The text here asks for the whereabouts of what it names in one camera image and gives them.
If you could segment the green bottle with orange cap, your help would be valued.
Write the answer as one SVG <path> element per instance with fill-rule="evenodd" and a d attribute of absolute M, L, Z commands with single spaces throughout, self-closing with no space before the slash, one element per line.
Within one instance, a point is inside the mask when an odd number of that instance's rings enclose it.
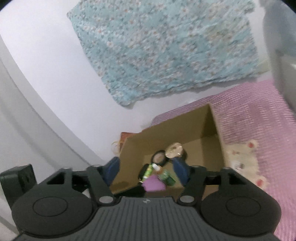
<path fill-rule="evenodd" d="M 161 180 L 166 186 L 173 186 L 175 185 L 176 181 L 171 176 L 170 172 L 163 167 L 152 163 L 152 167 L 155 170 L 156 174 L 158 175 L 159 180 Z"/>

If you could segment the round clear lidded jar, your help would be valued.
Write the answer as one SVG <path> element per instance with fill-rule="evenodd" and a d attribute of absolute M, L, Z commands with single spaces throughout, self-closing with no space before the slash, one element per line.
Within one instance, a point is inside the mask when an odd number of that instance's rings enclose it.
<path fill-rule="evenodd" d="M 181 143 L 172 143 L 165 149 L 165 152 L 169 159 L 182 157 L 184 154 L 184 148 Z"/>

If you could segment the black round compact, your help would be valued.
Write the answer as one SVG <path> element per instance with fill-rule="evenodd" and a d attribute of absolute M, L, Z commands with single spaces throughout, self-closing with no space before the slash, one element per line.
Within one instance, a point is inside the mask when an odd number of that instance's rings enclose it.
<path fill-rule="evenodd" d="M 165 166 L 169 161 L 169 158 L 166 156 L 165 150 L 159 150 L 155 152 L 151 158 L 151 163 L 156 164 L 158 166 Z"/>

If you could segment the pink purple pouch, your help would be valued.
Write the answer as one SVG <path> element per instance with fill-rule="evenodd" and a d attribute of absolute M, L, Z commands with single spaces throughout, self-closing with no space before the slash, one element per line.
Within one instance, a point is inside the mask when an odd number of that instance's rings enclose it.
<path fill-rule="evenodd" d="M 158 175 L 149 176 L 149 178 L 144 180 L 144 182 L 142 183 L 142 187 L 146 192 L 157 192 L 166 190 L 165 183 L 159 179 Z"/>

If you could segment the green tube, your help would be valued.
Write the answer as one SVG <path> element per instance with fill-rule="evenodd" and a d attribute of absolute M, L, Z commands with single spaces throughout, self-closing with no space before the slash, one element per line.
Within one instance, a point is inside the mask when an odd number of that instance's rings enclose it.
<path fill-rule="evenodd" d="M 140 172 L 138 173 L 138 180 L 140 181 L 140 183 L 143 183 L 145 180 L 147 180 L 147 178 L 151 176 L 153 171 L 154 169 L 152 164 L 144 164 Z"/>

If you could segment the red gift bag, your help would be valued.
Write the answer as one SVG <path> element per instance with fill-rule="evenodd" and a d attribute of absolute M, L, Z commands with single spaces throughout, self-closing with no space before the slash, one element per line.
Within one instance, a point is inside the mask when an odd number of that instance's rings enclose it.
<path fill-rule="evenodd" d="M 115 156 L 119 156 L 121 153 L 121 149 L 126 141 L 127 138 L 134 136 L 135 133 L 129 133 L 129 132 L 121 132 L 120 138 L 118 141 L 114 141 L 111 144 L 111 150 Z"/>

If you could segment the brown cardboard box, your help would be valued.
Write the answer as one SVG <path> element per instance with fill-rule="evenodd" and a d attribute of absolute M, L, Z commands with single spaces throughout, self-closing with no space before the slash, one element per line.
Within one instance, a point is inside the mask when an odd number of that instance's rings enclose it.
<path fill-rule="evenodd" d="M 170 118 L 125 139 L 120 151 L 120 171 L 110 189 L 123 192 L 139 184 L 138 175 L 152 156 L 163 150 L 165 165 L 175 180 L 172 158 L 181 157 L 189 166 L 219 171 L 225 166 L 224 147 L 218 122 L 210 104 Z"/>

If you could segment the teal floral hanging cloth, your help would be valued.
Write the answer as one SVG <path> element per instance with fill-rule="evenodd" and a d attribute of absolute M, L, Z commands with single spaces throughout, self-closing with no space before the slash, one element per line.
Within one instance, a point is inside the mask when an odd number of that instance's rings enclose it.
<path fill-rule="evenodd" d="M 79 1 L 67 13 L 121 106 L 258 73 L 253 1 Z"/>

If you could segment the water dispenser with blue bottle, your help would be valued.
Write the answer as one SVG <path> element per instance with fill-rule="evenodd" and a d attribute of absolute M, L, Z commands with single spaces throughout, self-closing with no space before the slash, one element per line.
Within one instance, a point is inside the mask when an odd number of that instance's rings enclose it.
<path fill-rule="evenodd" d="M 295 108 L 295 7 L 294 1 L 261 1 L 264 40 L 275 87 Z"/>

